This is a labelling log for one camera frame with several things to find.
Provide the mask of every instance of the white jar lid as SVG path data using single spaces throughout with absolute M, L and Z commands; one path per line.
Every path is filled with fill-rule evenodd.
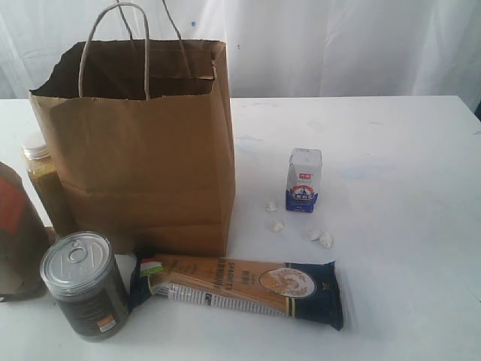
M 22 143 L 23 154 L 29 159 L 42 159 L 49 156 L 44 136 L 40 132 L 34 132 L 25 138 Z

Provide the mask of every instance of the table surface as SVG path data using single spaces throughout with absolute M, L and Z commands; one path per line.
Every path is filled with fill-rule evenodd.
M 113 338 L 78 338 L 50 295 L 0 304 L 3 360 L 462 359 L 481 354 L 481 123 L 455 96 L 232 99 L 237 198 L 228 256 L 336 260 L 337 332 L 302 320 L 150 299 Z M 24 178 L 37 129 L 0 101 L 0 160 Z M 313 214 L 283 209 L 293 147 L 322 150 Z M 279 211 L 265 211 L 273 199 Z M 286 228 L 270 231 L 274 220 Z M 307 231 L 334 237 L 326 250 Z M 119 258 L 126 278 L 132 260 Z

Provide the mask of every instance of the white backdrop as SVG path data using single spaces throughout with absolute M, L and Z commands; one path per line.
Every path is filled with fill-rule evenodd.
M 161 0 L 136 0 L 174 38 Z M 0 98 L 25 98 L 113 0 L 0 0 Z M 480 0 L 168 0 L 184 38 L 227 41 L 232 96 L 481 99 Z M 126 8 L 137 38 L 140 15 Z M 118 11 L 95 38 L 127 38 Z

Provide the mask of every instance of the spaghetti package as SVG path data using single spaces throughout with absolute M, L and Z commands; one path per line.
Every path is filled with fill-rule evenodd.
M 138 258 L 130 311 L 154 296 L 343 327 L 334 262 L 324 265 L 156 254 Z

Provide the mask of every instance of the milk carton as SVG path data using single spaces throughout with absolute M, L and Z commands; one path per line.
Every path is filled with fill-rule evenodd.
M 294 148 L 287 174 L 286 209 L 314 211 L 321 183 L 322 154 L 317 149 Z

